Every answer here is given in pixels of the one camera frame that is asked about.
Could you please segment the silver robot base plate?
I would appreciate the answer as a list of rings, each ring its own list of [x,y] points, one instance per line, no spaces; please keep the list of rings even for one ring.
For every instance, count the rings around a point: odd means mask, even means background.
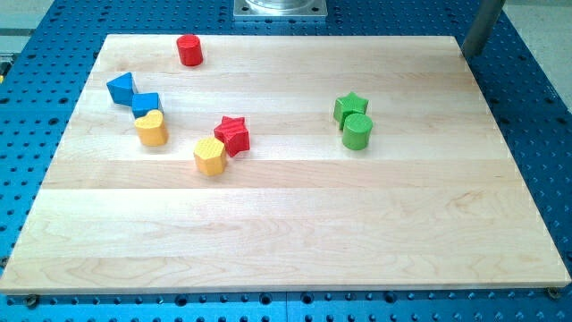
[[[233,17],[256,18],[325,18],[325,0],[235,0]]]

